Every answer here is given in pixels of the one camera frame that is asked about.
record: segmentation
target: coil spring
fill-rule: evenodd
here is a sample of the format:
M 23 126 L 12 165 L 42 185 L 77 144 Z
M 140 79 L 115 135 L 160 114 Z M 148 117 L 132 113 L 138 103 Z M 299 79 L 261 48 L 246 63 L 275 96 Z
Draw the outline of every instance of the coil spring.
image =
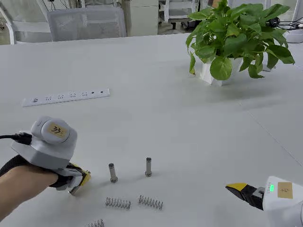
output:
M 140 195 L 139 197 L 139 204 L 144 204 L 146 206 L 154 207 L 159 210 L 162 210 L 163 202 L 159 200 L 154 200 L 150 197 L 144 197 L 143 195 Z
M 114 198 L 110 198 L 107 197 L 106 198 L 106 202 L 105 204 L 107 206 L 111 206 L 111 207 L 118 207 L 118 208 L 123 208 L 123 209 L 130 209 L 131 207 L 131 202 L 130 201 L 125 201 L 125 200 L 121 200 L 121 199 L 114 199 Z
M 87 227 L 104 227 L 104 222 L 102 219 L 99 219 L 95 223 L 88 224 Z

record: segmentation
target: power strip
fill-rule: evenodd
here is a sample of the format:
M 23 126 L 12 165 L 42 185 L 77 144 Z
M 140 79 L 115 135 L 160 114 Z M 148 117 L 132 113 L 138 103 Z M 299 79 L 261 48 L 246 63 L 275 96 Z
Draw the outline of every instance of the power strip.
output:
M 102 98 L 109 96 L 109 88 L 90 91 L 70 91 L 47 96 L 35 96 L 33 98 L 25 98 L 22 106 L 45 105 L 52 103 L 63 103 L 83 99 Z

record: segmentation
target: gray floor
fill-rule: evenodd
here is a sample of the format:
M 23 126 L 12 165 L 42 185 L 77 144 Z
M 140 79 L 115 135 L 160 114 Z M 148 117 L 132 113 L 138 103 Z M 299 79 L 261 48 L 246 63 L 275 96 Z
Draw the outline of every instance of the gray floor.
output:
M 180 34 L 185 33 L 186 31 L 182 28 L 181 23 L 177 23 L 176 29 L 172 29 L 172 24 L 162 22 L 158 27 L 159 35 L 168 35 L 168 34 Z M 0 45 L 9 44 L 9 31 L 5 27 L 4 30 L 0 29 Z

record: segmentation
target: metal cylinder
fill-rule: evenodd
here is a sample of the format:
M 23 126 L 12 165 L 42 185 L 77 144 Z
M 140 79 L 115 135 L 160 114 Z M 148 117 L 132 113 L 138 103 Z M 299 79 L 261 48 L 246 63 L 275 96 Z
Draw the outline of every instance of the metal cylinder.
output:
M 151 162 L 151 160 L 152 159 L 150 157 L 146 158 L 146 171 L 145 171 L 146 176 L 151 176 L 152 175 L 152 169 L 151 169 L 152 162 Z
M 110 181 L 111 183 L 116 183 L 118 181 L 118 177 L 116 175 L 114 163 L 110 163 L 108 167 L 110 172 Z

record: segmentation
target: mesh chair back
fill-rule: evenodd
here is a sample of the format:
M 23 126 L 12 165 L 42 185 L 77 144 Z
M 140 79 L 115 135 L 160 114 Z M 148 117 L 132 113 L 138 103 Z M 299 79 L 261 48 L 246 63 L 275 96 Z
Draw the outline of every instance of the mesh chair back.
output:
M 121 8 L 95 6 L 47 13 L 53 41 L 125 37 Z

